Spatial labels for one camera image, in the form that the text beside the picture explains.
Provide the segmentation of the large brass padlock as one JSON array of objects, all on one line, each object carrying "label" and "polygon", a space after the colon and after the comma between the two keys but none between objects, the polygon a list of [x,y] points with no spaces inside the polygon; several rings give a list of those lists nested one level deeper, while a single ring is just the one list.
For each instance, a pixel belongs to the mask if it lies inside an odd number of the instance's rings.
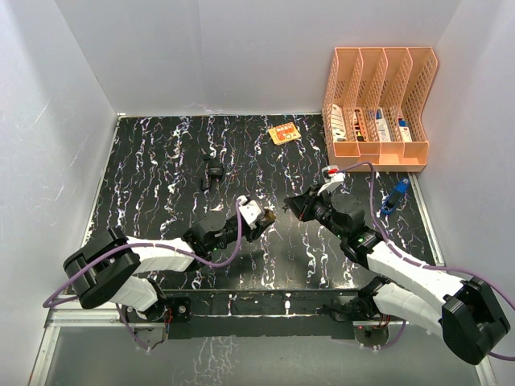
[{"label": "large brass padlock", "polygon": [[266,227],[270,226],[276,220],[276,215],[269,208],[264,209],[264,214],[262,217],[262,224]]}]

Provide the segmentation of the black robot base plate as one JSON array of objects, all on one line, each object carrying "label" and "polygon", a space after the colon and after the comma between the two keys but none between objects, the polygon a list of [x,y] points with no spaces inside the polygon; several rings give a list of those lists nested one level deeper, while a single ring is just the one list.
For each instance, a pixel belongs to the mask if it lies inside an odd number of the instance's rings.
[{"label": "black robot base plate", "polygon": [[360,329],[388,337],[394,316],[371,316],[357,309],[353,289],[168,290],[164,315],[152,322],[122,307],[136,332],[165,339],[207,337],[324,336],[354,339]]}]

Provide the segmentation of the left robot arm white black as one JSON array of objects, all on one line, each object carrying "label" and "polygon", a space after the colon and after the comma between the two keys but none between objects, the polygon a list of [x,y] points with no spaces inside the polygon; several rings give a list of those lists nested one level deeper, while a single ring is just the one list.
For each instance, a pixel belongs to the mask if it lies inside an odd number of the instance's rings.
[{"label": "left robot arm white black", "polygon": [[139,278],[140,273],[225,267],[236,258],[242,238],[256,240],[274,221],[268,209],[240,211],[221,228],[197,223],[173,240],[138,239],[110,228],[66,259],[64,272],[86,310],[112,302],[156,321],[164,316],[167,303],[159,287]]}]

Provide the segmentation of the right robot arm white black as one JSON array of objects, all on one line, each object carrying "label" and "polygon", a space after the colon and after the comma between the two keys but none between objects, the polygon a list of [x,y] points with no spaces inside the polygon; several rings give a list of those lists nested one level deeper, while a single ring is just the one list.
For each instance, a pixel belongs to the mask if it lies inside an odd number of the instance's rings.
[{"label": "right robot arm white black", "polygon": [[465,280],[402,251],[365,223],[362,206],[341,193],[305,193],[284,200],[302,221],[315,220],[340,241],[353,263],[376,274],[353,300],[366,318],[387,314],[439,336],[464,362],[477,365],[510,332],[492,287],[478,277]]}]

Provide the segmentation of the black padlock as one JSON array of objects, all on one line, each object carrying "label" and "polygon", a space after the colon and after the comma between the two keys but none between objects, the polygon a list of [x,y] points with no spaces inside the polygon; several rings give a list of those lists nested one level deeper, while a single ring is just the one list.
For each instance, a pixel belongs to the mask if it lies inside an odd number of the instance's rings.
[{"label": "black padlock", "polygon": [[219,158],[214,158],[210,154],[203,155],[203,161],[206,163],[207,181],[200,179],[200,190],[209,191],[213,181],[219,181],[224,176],[224,166]]}]

